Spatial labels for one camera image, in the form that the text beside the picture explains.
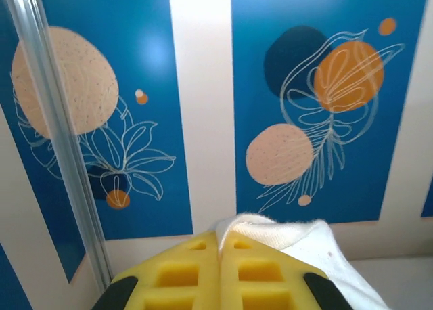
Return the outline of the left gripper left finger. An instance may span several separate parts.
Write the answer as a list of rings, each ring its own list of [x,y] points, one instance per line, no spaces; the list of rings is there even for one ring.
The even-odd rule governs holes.
[[[119,273],[91,310],[220,310],[219,283],[208,231]]]

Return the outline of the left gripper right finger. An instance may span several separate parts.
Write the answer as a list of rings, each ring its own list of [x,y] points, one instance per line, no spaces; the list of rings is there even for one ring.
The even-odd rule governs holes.
[[[353,310],[317,267],[237,232],[220,262],[221,310]]]

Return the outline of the white t-shirt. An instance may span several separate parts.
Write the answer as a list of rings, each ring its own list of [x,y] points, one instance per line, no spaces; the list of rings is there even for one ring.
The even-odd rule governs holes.
[[[219,248],[235,231],[322,270],[353,310],[391,310],[347,261],[331,227],[321,219],[278,223],[262,215],[242,213],[216,222],[210,230],[216,233]]]

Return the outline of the blue floral wall panel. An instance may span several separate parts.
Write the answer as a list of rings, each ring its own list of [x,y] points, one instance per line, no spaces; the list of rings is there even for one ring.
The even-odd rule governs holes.
[[[1,244],[0,310],[33,310]]]
[[[24,111],[39,110],[36,97],[18,98],[18,90],[32,88],[26,59],[18,55],[18,35],[7,0],[0,0],[0,106],[15,141],[31,188],[42,212],[67,282],[81,264],[85,248],[79,234],[51,141],[30,121]]]
[[[427,0],[231,0],[236,209],[380,218]]]
[[[108,240],[192,232],[170,0],[42,0]]]
[[[433,178],[428,189],[421,217],[433,217]]]

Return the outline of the aluminium frame post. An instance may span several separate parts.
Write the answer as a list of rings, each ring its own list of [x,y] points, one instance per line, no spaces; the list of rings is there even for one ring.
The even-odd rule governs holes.
[[[31,73],[38,103],[99,292],[112,279],[91,185],[41,0],[5,0]]]

